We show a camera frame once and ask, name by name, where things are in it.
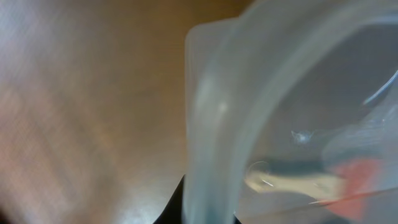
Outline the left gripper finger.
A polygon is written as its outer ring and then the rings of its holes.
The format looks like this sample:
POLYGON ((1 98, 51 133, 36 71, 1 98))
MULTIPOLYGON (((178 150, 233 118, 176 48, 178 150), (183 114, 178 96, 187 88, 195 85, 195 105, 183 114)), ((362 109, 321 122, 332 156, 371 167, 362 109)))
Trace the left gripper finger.
MULTIPOLYGON (((176 189, 174 190, 170 200, 167 202, 164 210, 158 216, 158 218, 153 222, 153 224, 188 224, 188 223, 200 223, 200 222, 189 222, 193 221, 188 219, 188 212, 185 211, 184 208, 184 183, 185 183, 185 175, 182 176, 180 182, 178 183, 176 189)), ((214 216, 214 214, 207 214, 204 221, 201 223, 223 223, 218 222, 222 221, 219 217, 214 216)), ((229 223, 241 224, 241 222, 234 216, 230 215, 227 221, 229 223)))

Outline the clear plastic container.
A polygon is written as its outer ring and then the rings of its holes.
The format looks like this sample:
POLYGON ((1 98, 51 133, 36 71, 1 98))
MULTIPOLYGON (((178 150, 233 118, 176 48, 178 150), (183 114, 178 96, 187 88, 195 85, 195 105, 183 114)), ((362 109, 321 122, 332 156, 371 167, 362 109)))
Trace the clear plastic container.
POLYGON ((397 222, 397 1, 255 1, 185 39, 189 222, 397 222), (259 161, 371 157, 364 219, 244 182, 259 161))

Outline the orange scraper wooden handle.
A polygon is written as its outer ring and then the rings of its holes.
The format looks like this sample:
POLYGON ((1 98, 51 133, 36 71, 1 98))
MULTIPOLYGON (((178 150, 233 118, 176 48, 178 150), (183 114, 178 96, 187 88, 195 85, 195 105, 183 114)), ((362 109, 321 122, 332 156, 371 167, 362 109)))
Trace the orange scraper wooden handle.
POLYGON ((364 219, 366 197, 372 195, 381 160, 371 157, 284 161, 268 159, 251 164, 245 184, 260 194, 296 193, 314 198, 335 215, 352 221, 364 219))

